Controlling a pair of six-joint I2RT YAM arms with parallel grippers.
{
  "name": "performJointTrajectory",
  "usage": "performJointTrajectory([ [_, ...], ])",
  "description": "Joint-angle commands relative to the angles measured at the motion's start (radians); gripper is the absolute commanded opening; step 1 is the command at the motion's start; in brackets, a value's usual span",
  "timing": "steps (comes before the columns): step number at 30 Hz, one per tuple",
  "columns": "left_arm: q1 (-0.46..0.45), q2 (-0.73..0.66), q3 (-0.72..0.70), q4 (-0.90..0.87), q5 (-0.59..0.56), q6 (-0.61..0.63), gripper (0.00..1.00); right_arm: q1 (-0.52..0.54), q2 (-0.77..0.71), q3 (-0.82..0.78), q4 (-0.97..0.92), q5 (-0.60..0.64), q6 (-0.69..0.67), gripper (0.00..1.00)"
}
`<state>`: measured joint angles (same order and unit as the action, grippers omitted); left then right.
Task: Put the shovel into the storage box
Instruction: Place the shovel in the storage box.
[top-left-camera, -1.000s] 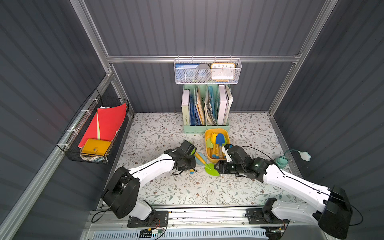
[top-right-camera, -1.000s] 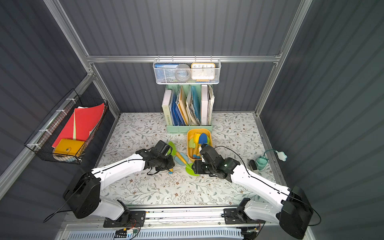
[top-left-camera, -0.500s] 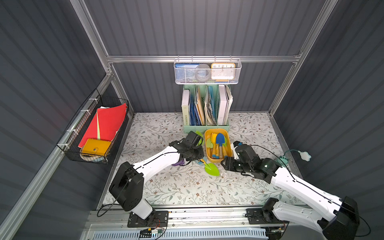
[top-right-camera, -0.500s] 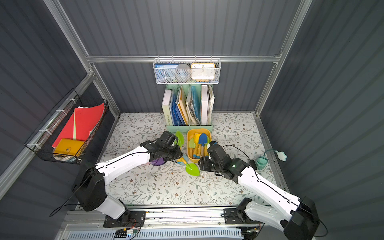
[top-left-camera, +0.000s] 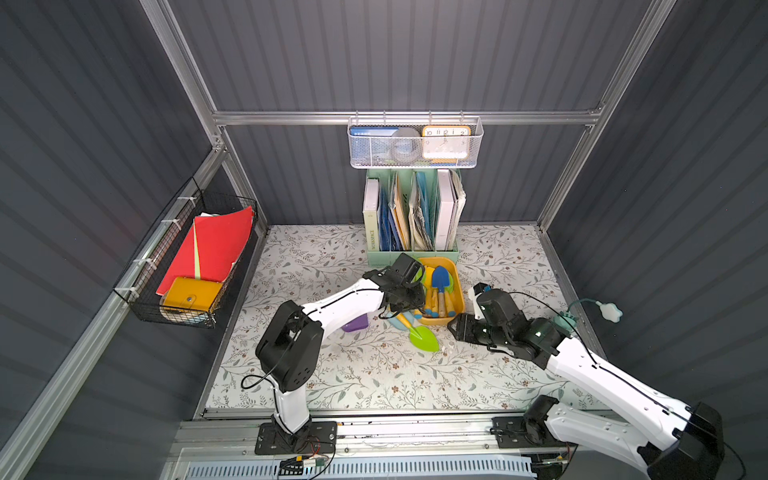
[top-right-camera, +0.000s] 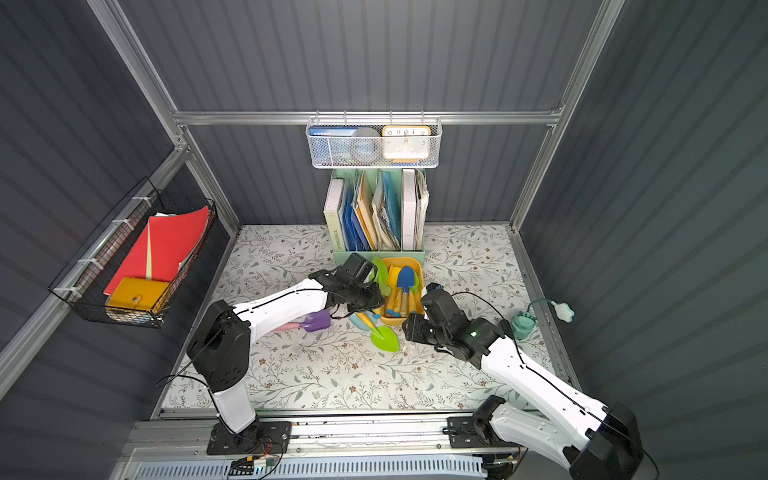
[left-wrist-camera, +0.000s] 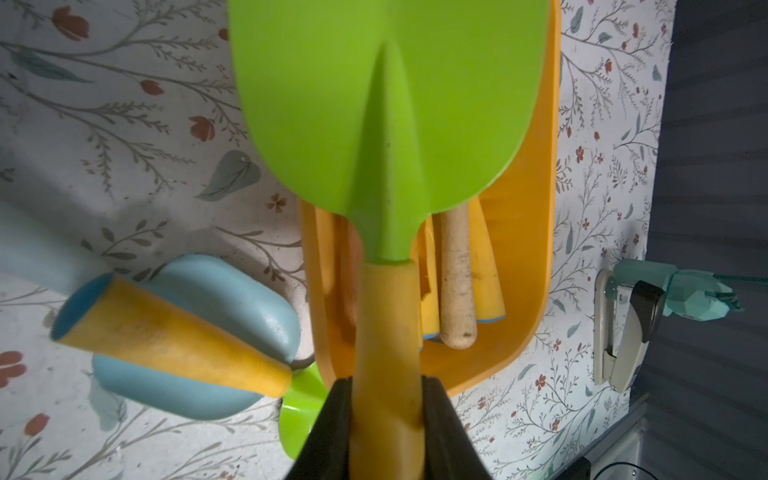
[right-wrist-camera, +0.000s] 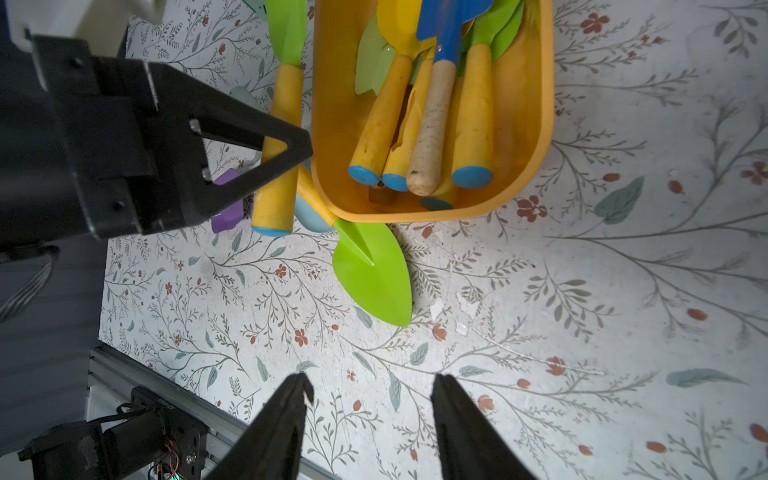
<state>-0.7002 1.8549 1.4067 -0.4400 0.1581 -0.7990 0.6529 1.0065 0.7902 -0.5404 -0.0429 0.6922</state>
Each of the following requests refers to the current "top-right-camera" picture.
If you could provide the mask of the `bright green shovel yellow handle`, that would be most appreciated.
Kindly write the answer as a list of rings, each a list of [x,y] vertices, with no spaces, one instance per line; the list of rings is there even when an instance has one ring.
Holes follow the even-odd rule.
[[[376,267],[374,280],[379,286],[379,290],[384,297],[388,297],[391,294],[392,287],[389,285],[389,270],[384,260],[375,256],[372,260],[373,265]]]

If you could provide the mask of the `purple shovel pink handle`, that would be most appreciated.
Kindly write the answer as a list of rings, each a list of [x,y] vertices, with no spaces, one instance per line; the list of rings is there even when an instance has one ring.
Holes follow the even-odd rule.
[[[321,310],[307,314],[303,317],[287,322],[275,329],[278,331],[303,330],[305,332],[316,332],[328,329],[331,326],[332,318],[329,310]]]

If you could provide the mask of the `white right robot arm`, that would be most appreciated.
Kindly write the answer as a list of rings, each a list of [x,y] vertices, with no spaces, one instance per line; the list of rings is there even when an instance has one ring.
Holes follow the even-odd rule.
[[[403,324],[408,341],[430,345],[510,386],[534,408],[521,411],[489,396],[469,417],[450,419],[447,433],[483,446],[525,447],[569,472],[573,479],[631,479],[645,458],[635,414],[607,407],[526,355],[511,326],[469,318],[453,294],[431,283],[422,312]]]

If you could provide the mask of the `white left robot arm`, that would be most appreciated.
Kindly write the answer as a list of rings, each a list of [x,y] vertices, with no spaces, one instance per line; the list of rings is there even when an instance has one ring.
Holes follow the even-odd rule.
[[[186,354],[203,376],[220,424],[238,436],[258,425],[244,383],[250,348],[277,328],[329,308],[373,311],[385,303],[376,275],[383,268],[353,253],[341,266],[318,270],[294,286],[257,300],[211,303],[187,345]]]

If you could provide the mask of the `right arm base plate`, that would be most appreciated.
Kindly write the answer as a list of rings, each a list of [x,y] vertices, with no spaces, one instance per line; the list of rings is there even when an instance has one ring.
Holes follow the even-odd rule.
[[[472,416],[448,417],[442,433],[448,437],[450,446],[454,449],[517,447],[514,442],[501,440],[489,428],[476,422]]]

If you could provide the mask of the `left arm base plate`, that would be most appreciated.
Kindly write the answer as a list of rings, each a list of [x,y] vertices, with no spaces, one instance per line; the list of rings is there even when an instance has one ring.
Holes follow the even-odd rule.
[[[211,430],[206,454],[221,455],[256,455],[283,454],[288,447],[292,433],[292,423],[287,421],[254,421],[240,433],[233,433],[222,421]]]

